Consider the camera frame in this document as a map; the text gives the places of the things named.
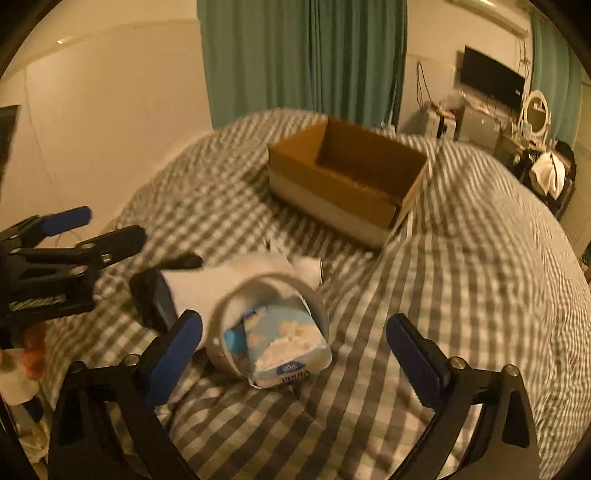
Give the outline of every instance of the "television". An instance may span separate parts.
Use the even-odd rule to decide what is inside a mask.
[[[468,46],[464,53],[460,83],[504,103],[513,110],[521,109],[525,78]]]

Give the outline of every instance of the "green curtain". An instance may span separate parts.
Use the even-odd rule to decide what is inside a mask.
[[[275,107],[312,109],[309,4],[198,0],[214,128]]]
[[[406,0],[311,0],[314,108],[368,127],[398,122]]]
[[[214,128],[275,107],[396,124],[406,0],[198,0]]]
[[[552,112],[550,138],[574,144],[579,123],[582,72],[579,60],[564,37],[549,21],[531,17],[534,36],[534,71],[531,89],[541,90]]]

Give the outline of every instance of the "white towel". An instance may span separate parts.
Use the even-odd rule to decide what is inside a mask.
[[[563,163],[551,152],[546,152],[530,169],[532,187],[540,195],[548,193],[554,200],[564,188],[566,172]]]
[[[292,262],[280,254],[255,252],[237,255],[228,262],[201,270],[163,270],[174,307],[178,314],[194,310],[203,322],[203,339],[197,349],[205,346],[212,322],[212,314],[222,299],[232,294],[250,278],[282,273],[299,278],[316,290],[322,284],[322,263],[310,257],[293,258]],[[284,282],[261,279],[243,288],[228,302],[220,321],[222,331],[233,328],[242,314],[256,307],[272,303],[277,298],[293,295],[295,290]]]

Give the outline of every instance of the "cardboard box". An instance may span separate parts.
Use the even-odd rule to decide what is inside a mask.
[[[271,190],[373,248],[408,214],[426,155],[330,118],[269,148]]]

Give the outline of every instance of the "gray checkered blanket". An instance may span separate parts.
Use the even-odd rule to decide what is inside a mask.
[[[51,323],[47,397],[55,405],[72,361],[114,364],[154,338],[137,322],[133,273],[187,251],[215,265],[272,239],[330,266],[320,295],[333,362],[291,388],[261,391],[195,354],[157,414],[201,478],[389,478],[432,415],[384,338],[388,316],[404,312],[446,355],[477,368],[521,368],[541,477],[550,479],[591,420],[591,296],[560,225],[494,158],[400,135],[428,155],[426,180],[401,229],[382,252],[369,252],[269,191],[267,146],[319,119],[286,110],[246,117],[135,194],[112,227],[138,223],[149,240],[105,271],[93,312]],[[474,425],[472,416],[444,473]]]

